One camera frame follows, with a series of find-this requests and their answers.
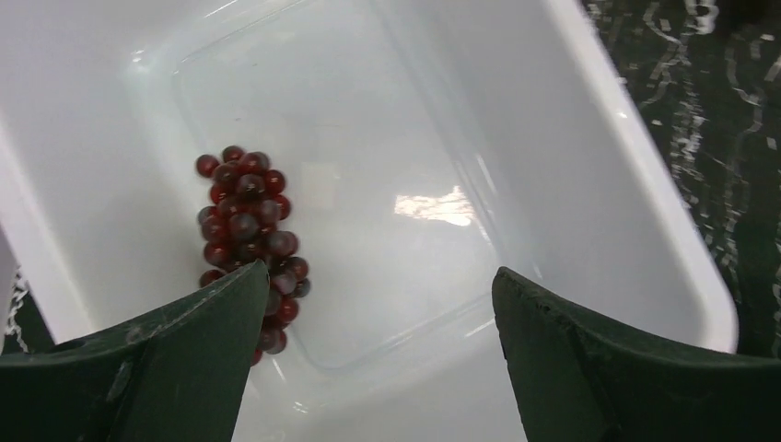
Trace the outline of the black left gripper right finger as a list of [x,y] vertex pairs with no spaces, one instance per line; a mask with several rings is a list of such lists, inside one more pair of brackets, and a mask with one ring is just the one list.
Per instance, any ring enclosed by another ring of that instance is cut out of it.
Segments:
[[500,268],[495,325],[530,441],[776,441],[780,363],[641,331]]

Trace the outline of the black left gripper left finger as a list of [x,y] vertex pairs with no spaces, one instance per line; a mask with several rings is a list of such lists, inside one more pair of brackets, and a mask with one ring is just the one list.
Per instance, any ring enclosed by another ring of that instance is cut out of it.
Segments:
[[1,359],[5,441],[228,441],[269,289],[261,262],[108,329]]

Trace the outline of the dark red grape bunch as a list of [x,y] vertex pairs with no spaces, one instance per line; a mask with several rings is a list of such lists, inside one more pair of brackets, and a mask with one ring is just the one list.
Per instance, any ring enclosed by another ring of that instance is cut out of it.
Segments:
[[286,328],[297,318],[300,299],[311,290],[308,261],[299,255],[298,236],[281,228],[292,212],[285,196],[286,176],[262,151],[239,145],[194,161],[198,176],[210,181],[211,203],[197,214],[209,270],[199,277],[205,287],[253,262],[263,262],[269,288],[262,328],[252,362],[277,355],[287,346]]

